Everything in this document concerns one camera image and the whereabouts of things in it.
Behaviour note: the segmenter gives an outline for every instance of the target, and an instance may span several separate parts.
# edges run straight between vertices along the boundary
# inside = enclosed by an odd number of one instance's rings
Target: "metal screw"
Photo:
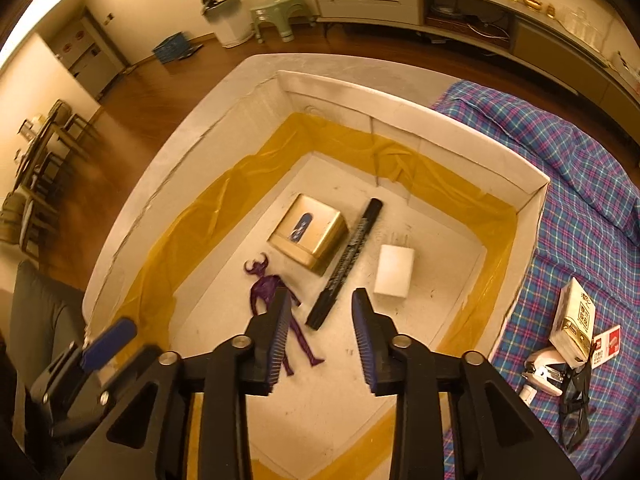
[[[251,338],[247,335],[237,335],[231,345],[234,348],[247,348],[251,344]]]
[[[164,366],[172,365],[177,360],[178,360],[178,354],[175,352],[165,352],[158,358],[159,363]]]
[[[484,362],[484,356],[480,352],[467,352],[465,361],[473,366],[481,365]]]
[[[393,346],[397,346],[398,348],[407,348],[408,346],[411,346],[411,338],[403,334],[396,335],[391,340],[391,344]]]

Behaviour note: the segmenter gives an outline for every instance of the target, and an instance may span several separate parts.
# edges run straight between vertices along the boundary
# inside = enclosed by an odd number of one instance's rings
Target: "white block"
[[[395,245],[380,246],[376,285],[376,294],[386,294],[397,298],[406,298],[409,294],[411,272],[414,269],[415,251],[408,247]]]

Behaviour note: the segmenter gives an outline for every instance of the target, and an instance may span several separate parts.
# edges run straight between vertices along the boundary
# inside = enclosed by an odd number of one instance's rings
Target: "blue plaid fabric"
[[[559,291],[572,276],[596,305],[594,334],[622,327],[620,354],[593,371],[591,432],[570,455],[583,479],[596,479],[640,414],[638,189],[587,134],[511,95],[461,81],[433,108],[512,149],[551,179],[533,261],[493,361],[507,382],[519,392],[524,360],[549,345]],[[558,399],[539,393],[531,409],[557,440]],[[453,478],[450,435],[445,448],[446,476]]]

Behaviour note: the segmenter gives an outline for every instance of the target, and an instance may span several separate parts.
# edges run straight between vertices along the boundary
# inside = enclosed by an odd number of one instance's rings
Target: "yellow plastic liner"
[[[138,336],[119,354],[118,362],[143,344],[169,348],[174,292],[296,161],[312,151],[401,183],[412,195],[463,223],[478,237],[487,251],[484,265],[437,351],[459,356],[476,345],[502,286],[516,233],[516,210],[394,140],[296,112],[257,153],[213,181],[158,238],[114,315],[114,319],[130,317],[138,326]],[[198,411],[193,413],[197,428]],[[393,431],[391,410],[313,480],[364,480],[389,456]],[[196,446],[190,445],[189,462],[193,453]],[[254,461],[254,478],[280,476]]]

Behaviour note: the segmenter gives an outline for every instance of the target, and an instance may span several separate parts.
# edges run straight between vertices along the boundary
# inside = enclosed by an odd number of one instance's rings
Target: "white eraser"
[[[533,397],[536,396],[537,392],[538,391],[533,386],[530,386],[529,384],[525,384],[522,387],[522,391],[520,392],[520,398],[524,400],[524,403],[527,406],[530,406],[531,401],[533,400]]]
[[[373,292],[397,298],[409,294],[415,251],[408,247],[382,245]]]

